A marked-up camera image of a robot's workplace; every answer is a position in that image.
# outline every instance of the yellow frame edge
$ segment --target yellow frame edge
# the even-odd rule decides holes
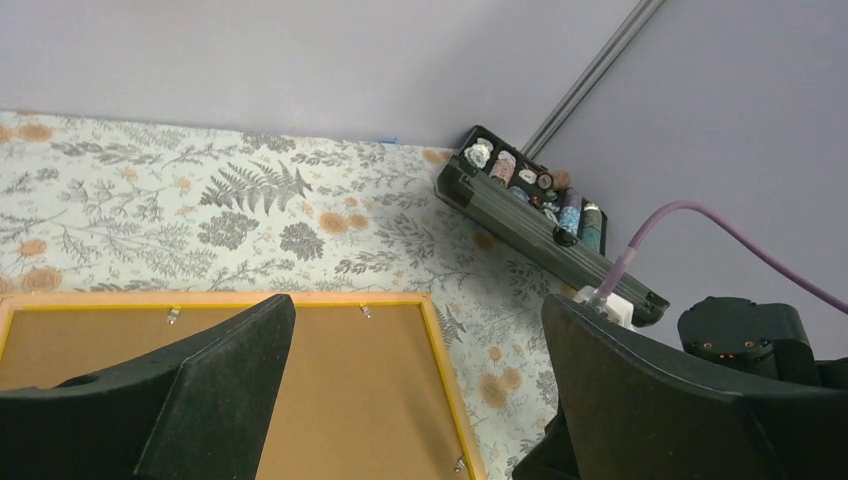
[[[284,292],[67,292],[34,293],[0,296],[0,361],[12,317],[19,310],[70,310],[116,308],[227,308],[247,307]],[[453,372],[444,339],[442,338],[436,309],[430,295],[420,292],[302,292],[287,293],[299,307],[349,307],[366,305],[418,305],[430,346],[442,379],[459,443],[471,480],[487,480],[483,457],[474,439],[471,420],[465,411],[465,402]]]

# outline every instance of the floral pattern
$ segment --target floral pattern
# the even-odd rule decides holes
[[[538,316],[568,290],[435,197],[450,155],[0,112],[0,294],[429,292],[489,475],[507,478],[554,413]]]

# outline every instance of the cork board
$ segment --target cork board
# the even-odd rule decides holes
[[[479,453],[464,405],[452,405],[456,395],[444,370],[451,379],[453,370],[440,365],[436,347],[444,345],[440,336],[433,342],[427,308],[293,299],[294,337],[257,479],[485,478],[482,465],[474,465]],[[256,302],[193,308],[175,299],[181,312],[174,324],[165,320],[168,302],[77,303],[7,305],[0,390],[53,387],[209,328]],[[460,457],[471,468],[456,473]]]

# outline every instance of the white connector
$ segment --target white connector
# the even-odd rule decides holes
[[[588,304],[595,300],[595,287],[585,286],[574,294],[574,300],[580,304]],[[604,315],[610,322],[624,327],[631,331],[636,331],[633,328],[633,304],[627,300],[611,293],[605,302],[593,305],[599,309],[599,313]]]

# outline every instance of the wall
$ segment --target wall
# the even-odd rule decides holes
[[[846,21],[840,0],[669,0],[539,160],[605,207],[611,257],[692,199],[848,299]],[[631,271],[673,303],[651,337],[678,345],[685,308],[735,295],[796,306],[820,357],[848,356],[848,317],[695,213],[667,217]]]
[[[523,145],[637,0],[8,0],[0,108]]]

